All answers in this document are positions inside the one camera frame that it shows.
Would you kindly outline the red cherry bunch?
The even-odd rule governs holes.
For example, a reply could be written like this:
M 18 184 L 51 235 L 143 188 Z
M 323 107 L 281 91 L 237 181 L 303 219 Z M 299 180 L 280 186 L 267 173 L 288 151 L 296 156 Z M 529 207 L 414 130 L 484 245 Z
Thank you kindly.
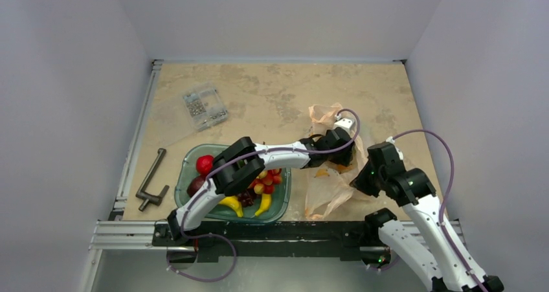
M 275 186 L 282 183 L 282 169 L 262 171 L 248 186 L 257 195 L 272 194 Z

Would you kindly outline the orange plastic bag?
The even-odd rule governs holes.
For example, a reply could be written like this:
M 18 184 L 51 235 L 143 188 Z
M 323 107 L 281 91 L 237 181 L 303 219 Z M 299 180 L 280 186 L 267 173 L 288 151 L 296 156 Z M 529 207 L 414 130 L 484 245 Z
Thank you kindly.
M 342 109 L 340 103 L 331 106 L 315 104 L 309 107 L 311 127 L 306 133 L 307 137 L 315 134 L 325 134 L 328 129 L 335 127 L 336 115 Z M 367 147 L 373 145 L 369 127 L 360 125 L 359 136 L 355 140 L 352 150 L 352 159 L 349 166 L 326 162 L 312 169 L 306 170 L 306 196 L 304 204 L 304 217 L 312 221 L 334 220 L 334 210 L 356 197 L 370 203 L 368 197 L 349 183 L 354 179 L 367 162 Z

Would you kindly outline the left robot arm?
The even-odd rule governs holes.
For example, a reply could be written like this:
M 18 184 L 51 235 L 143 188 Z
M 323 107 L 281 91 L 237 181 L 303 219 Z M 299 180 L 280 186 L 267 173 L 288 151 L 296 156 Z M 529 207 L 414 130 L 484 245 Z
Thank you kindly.
M 213 170 L 189 201 L 168 215 L 168 238 L 178 246 L 190 243 L 205 216 L 224 197 L 243 192 L 262 171 L 315 168 L 326 161 L 349 159 L 357 137 L 357 132 L 335 128 L 317 140 L 303 138 L 284 145 L 240 138 L 214 158 Z

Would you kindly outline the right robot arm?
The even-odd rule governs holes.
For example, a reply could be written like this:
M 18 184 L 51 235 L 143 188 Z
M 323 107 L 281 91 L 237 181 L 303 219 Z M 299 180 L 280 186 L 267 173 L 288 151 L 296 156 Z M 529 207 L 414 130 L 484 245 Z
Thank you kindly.
M 427 174 L 406 169 L 403 154 L 391 142 L 370 146 L 367 152 L 367 163 L 350 185 L 369 196 L 384 192 L 423 239 L 411 236 L 393 212 L 382 208 L 365 217 L 365 240 L 389 246 L 427 291 L 503 291 L 502 280 L 484 271 L 451 226 Z

